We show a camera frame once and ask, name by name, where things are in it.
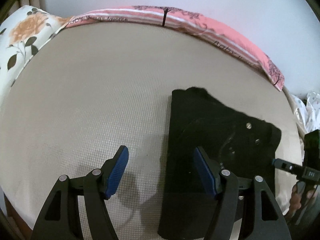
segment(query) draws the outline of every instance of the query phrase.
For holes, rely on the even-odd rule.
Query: black garment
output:
[[[205,236],[216,201],[205,194],[193,165],[197,146],[238,177],[262,176],[274,193],[271,162],[280,139],[281,131],[271,123],[225,106],[203,88],[174,90],[158,234],[169,240]],[[242,217],[241,204],[236,220]]]

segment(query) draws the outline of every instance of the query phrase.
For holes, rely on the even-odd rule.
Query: floral pillow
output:
[[[0,25],[0,106],[30,59],[69,20],[26,5]]]

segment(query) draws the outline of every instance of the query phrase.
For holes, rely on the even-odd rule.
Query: mattress cover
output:
[[[61,174],[84,176],[124,144],[130,157],[116,195],[106,202],[110,218],[119,239],[161,239],[170,94],[191,86],[273,123],[282,131],[276,157],[301,164],[288,101],[260,72],[170,29],[84,25],[46,44],[4,101],[0,185],[13,207],[33,228]],[[296,179],[283,171],[275,177],[276,199],[285,211]],[[83,199],[79,210],[90,239]]]

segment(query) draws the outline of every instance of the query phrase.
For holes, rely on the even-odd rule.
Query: pink fabric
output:
[[[65,28],[96,22],[160,25],[197,36],[263,71],[278,90],[282,90],[284,85],[284,76],[281,71],[261,49],[229,26],[199,13],[158,6],[103,9],[72,17]]]

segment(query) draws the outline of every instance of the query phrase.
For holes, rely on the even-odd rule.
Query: bed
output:
[[[284,92],[265,73],[176,30],[128,22],[66,28],[20,72],[1,106],[0,185],[30,228],[61,174],[84,176],[125,144],[129,163],[117,194],[106,202],[109,215],[120,239],[161,239],[174,89],[205,87],[225,105],[274,124],[282,131],[276,157],[301,164]],[[286,212],[295,176],[276,171],[275,180],[276,200]]]

